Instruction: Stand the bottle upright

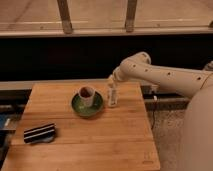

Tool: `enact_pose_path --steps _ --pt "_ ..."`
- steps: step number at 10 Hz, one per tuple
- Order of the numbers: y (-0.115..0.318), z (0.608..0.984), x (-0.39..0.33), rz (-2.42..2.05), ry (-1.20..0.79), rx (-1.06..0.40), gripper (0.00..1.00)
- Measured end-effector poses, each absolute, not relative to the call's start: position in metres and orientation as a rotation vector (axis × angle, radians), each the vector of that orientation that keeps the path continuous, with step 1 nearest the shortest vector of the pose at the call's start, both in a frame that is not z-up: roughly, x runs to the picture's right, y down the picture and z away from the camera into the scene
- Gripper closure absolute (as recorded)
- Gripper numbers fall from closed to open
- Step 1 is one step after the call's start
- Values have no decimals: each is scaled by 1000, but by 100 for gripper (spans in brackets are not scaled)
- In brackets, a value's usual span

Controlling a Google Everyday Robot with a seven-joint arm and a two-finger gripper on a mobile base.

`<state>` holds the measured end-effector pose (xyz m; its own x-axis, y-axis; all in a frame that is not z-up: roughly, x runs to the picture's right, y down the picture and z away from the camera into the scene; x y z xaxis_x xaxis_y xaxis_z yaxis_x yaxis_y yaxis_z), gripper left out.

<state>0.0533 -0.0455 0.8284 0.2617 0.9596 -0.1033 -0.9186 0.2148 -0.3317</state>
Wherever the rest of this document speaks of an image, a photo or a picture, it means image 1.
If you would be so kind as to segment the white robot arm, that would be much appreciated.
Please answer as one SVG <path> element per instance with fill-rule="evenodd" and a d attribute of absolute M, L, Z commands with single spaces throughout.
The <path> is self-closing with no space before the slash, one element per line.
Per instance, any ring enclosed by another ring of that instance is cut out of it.
<path fill-rule="evenodd" d="M 146 52 L 139 52 L 122 60 L 114 69 L 113 77 L 116 82 L 146 80 L 188 98 L 203 89 L 213 87 L 213 71 L 152 65 L 151 57 Z"/>

